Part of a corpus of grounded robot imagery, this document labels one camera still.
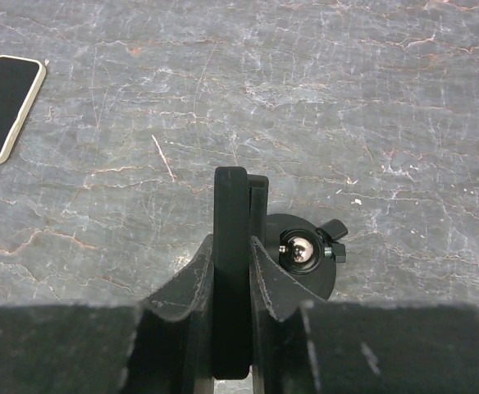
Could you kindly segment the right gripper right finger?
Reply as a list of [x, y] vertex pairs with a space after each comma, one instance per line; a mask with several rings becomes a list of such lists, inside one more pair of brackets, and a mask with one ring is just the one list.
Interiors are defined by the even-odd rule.
[[256, 393], [479, 393], [479, 308], [325, 301], [251, 241]]

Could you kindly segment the round base phone stand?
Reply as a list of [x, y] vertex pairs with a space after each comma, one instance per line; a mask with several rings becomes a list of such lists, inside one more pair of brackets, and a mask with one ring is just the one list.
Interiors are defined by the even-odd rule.
[[340, 240], [348, 228], [338, 219], [316, 226], [288, 213], [267, 212], [269, 180], [248, 175], [249, 230], [265, 247], [272, 261], [323, 300], [334, 290], [336, 265], [346, 261]]

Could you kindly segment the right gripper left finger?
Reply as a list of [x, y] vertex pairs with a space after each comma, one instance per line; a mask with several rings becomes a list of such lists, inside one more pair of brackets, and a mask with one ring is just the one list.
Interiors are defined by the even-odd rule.
[[0, 305], [0, 393], [210, 393], [212, 238], [127, 305]]

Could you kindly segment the black phone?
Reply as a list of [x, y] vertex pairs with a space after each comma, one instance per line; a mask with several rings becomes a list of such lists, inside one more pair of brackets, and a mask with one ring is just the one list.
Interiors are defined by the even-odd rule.
[[249, 289], [249, 184], [242, 167], [215, 171], [212, 373], [243, 379], [252, 361]]

